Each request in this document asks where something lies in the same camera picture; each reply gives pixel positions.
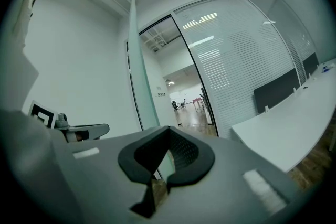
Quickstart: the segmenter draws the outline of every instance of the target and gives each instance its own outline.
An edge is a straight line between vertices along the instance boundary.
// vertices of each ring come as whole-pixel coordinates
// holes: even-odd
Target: white table
[[[333,116],[336,67],[321,73],[322,66],[332,62],[336,59],[321,64],[296,93],[267,113],[233,125],[242,142],[284,172],[295,167],[317,144]]]

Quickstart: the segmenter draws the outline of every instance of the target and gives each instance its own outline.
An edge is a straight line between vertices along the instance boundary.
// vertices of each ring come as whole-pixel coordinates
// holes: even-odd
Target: black desk divider panel
[[[313,75],[314,71],[317,69],[318,64],[319,61],[317,60],[315,52],[303,61],[303,66],[306,71],[307,78],[309,78],[309,74]]]
[[[281,77],[254,90],[258,113],[265,112],[265,107],[272,108],[294,93],[300,87],[295,68]]]

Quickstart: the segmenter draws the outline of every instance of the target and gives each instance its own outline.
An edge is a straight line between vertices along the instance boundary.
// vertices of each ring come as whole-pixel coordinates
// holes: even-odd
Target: window blind
[[[316,50],[313,41],[293,10],[283,0],[251,0],[269,18],[283,37],[297,68],[301,85],[306,81],[303,61]]]
[[[206,0],[177,10],[205,75],[219,135],[256,116],[253,91],[294,68],[282,39],[248,0]]]

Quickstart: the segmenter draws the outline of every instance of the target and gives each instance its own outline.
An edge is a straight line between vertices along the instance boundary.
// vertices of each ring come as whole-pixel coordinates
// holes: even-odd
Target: hallway
[[[208,125],[204,109],[199,108],[197,103],[195,106],[192,103],[186,104],[185,108],[180,108],[175,111],[175,116],[181,130],[197,131],[206,135],[217,136],[216,128],[213,125]]]

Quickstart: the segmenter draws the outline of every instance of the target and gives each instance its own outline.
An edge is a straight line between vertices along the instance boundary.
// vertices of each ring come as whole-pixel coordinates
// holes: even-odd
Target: fluorescent light
[[[274,20],[272,20],[272,21],[265,21],[264,23],[263,23],[263,25],[270,25],[270,24],[275,24],[276,23],[276,21],[274,21]]]
[[[194,42],[194,43],[191,43],[189,47],[190,47],[190,48],[191,48],[191,47],[194,47],[194,46],[196,46],[196,45],[202,44],[202,43],[207,42],[207,41],[212,40],[212,39],[214,39],[214,36],[210,36],[210,37],[204,38],[204,39],[202,39],[202,40],[196,41],[196,42]]]
[[[186,25],[183,26],[183,28],[187,29],[187,28],[192,27],[194,25],[198,25],[200,23],[206,22],[207,20],[212,20],[212,19],[214,19],[216,17],[217,17],[217,12],[211,13],[209,15],[201,17],[201,20],[199,22],[196,22],[196,21],[193,20],[193,21],[187,23]]]

